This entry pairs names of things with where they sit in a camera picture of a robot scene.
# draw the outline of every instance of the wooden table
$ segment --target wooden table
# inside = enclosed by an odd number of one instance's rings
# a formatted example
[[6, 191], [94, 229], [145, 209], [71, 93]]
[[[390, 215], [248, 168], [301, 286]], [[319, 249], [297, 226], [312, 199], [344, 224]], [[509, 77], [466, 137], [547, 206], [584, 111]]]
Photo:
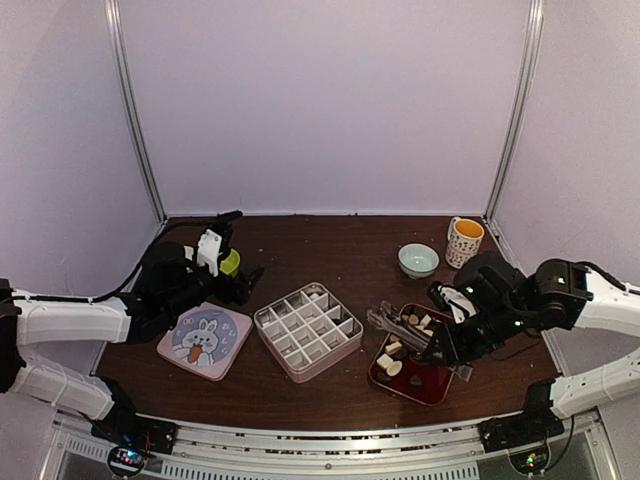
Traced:
[[[409, 280], [398, 268], [406, 243], [432, 246], [441, 256], [435, 279], [450, 283], [455, 270], [444, 262], [447, 217], [248, 217], [236, 223], [232, 245], [245, 268], [266, 267], [251, 301], [260, 307], [312, 281], [323, 283], [363, 323], [381, 300], [396, 306], [431, 305], [424, 281]], [[167, 239], [194, 244], [199, 228]], [[493, 250], [488, 236], [483, 249]], [[514, 338], [495, 357], [534, 343]], [[109, 345], [98, 375], [117, 380], [141, 413], [245, 428], [363, 430], [409, 427], [492, 416], [519, 410], [527, 386], [555, 376], [546, 346], [501, 362], [475, 363], [471, 381], [454, 377], [443, 403], [424, 407], [369, 384], [367, 371], [384, 335], [365, 325], [362, 348], [304, 384], [292, 382], [258, 334], [251, 332], [227, 376], [209, 382], [161, 359], [156, 342]]]

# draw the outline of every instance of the bunny illustration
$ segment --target bunny illustration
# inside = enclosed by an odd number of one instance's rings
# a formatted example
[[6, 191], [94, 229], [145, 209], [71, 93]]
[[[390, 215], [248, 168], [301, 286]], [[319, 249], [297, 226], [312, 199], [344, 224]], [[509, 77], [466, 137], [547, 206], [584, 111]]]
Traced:
[[213, 365], [213, 351], [218, 347], [218, 337], [214, 333], [218, 321], [201, 318], [198, 328], [187, 332], [182, 343], [173, 347], [173, 353], [179, 360], [196, 366]]

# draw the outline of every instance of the mint green bowl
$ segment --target mint green bowl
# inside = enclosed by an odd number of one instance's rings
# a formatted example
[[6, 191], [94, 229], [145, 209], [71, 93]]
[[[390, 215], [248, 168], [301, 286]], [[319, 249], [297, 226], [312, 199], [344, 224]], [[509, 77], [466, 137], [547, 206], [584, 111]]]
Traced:
[[402, 271], [412, 279], [425, 278], [435, 272], [440, 263], [436, 251], [421, 243], [409, 243], [398, 252]]

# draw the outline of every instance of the red lacquer tray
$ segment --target red lacquer tray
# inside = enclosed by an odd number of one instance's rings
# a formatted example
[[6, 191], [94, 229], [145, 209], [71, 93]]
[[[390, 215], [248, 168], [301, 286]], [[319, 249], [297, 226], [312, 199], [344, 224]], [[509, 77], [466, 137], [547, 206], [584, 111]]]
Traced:
[[[422, 318], [427, 313], [433, 319], [432, 322], [453, 321], [451, 317], [441, 312], [417, 304], [405, 305], [402, 307], [400, 314], [415, 314], [418, 318]], [[376, 359], [384, 353], [384, 347], [390, 343], [390, 337], [391, 335], [387, 335], [369, 367], [369, 380], [380, 388], [406, 397], [414, 402], [421, 403], [422, 405], [433, 406], [442, 402], [449, 391], [449, 385], [451, 385], [453, 377], [453, 372], [447, 368], [416, 362], [412, 360], [409, 355], [402, 359], [402, 370], [398, 375], [392, 377], [388, 382], [382, 382], [378, 379], [378, 375], [383, 372], [383, 369], [378, 366]], [[411, 385], [410, 379], [414, 375], [421, 380], [421, 386], [416, 387]]]

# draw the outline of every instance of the white wall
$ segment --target white wall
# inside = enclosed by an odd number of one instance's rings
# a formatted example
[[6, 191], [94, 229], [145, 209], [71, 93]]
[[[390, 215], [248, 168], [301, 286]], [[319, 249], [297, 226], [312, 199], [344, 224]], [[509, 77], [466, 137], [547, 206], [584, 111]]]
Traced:
[[[156, 222], [103, 2], [4, 1], [0, 85], [0, 276], [36, 292], [108, 291], [135, 264]], [[39, 350], [86, 371], [96, 345]], [[43, 403], [0, 395], [3, 478], [34, 478], [52, 416]]]
[[[592, 260], [640, 284], [640, 9], [635, 0], [547, 2], [540, 59], [497, 221], [532, 272]], [[577, 373], [640, 340], [556, 335]], [[601, 409], [625, 478], [637, 478], [640, 396]]]
[[529, 1], [121, 9], [169, 213], [484, 211]]

